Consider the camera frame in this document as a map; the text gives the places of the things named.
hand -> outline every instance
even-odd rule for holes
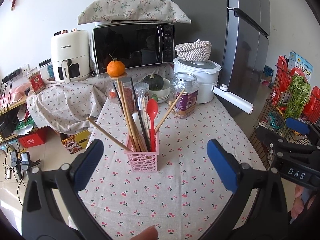
[[[134,236],[130,240],[157,240],[158,239],[158,231],[155,226],[148,227],[143,230],[140,234]]]
[[[291,209],[291,216],[296,219],[298,217],[298,215],[300,215],[303,211],[303,208],[304,208],[304,204],[303,204],[303,201],[301,199],[301,194],[303,192],[303,189],[304,187],[302,186],[299,186],[299,185],[296,185],[296,188],[294,190],[294,197],[295,197],[295,200],[293,202],[293,206],[292,206],[292,209]],[[307,208],[309,209],[313,200],[315,199],[316,196],[313,196],[309,203],[308,203],[308,206]]]

red plastic spoon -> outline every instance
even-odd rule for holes
[[[155,118],[158,114],[158,104],[154,99],[150,99],[147,103],[147,113],[150,117],[150,140],[151,140],[151,151],[156,151],[156,138],[155,138]]]

white steamer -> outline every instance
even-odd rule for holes
[[[89,34],[85,30],[61,31],[51,38],[54,78],[66,84],[85,80],[89,68]]]
[[[253,104],[231,93],[226,85],[218,85],[218,76],[221,70],[219,64],[211,60],[187,62],[179,57],[175,58],[173,62],[174,73],[188,72],[197,77],[199,84],[198,104],[210,102],[214,94],[217,94],[246,113],[252,113]]]

air fryer handle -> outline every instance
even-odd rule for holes
[[[62,74],[63,74],[63,79],[65,84],[69,84],[70,83],[70,76],[69,76],[69,60],[63,60],[61,63],[61,67],[62,67]]]

red plastic bag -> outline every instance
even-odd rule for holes
[[[312,89],[309,103],[302,111],[311,122],[317,122],[320,118],[320,89],[315,86]]]
[[[278,87],[274,87],[271,93],[272,104],[276,105],[279,101],[281,92],[287,90],[287,87],[290,84],[290,76],[288,75],[288,66],[285,58],[283,56],[279,56],[277,63],[277,78],[279,81]]]
[[[294,67],[288,73],[288,66],[285,58],[283,56],[279,56],[278,63],[277,63],[277,78],[278,78],[278,87],[274,87],[271,93],[272,104],[277,105],[280,99],[280,95],[282,92],[285,92],[290,85],[291,79],[294,75],[296,76],[303,76],[304,80],[307,82],[306,76],[303,71],[298,68]]]

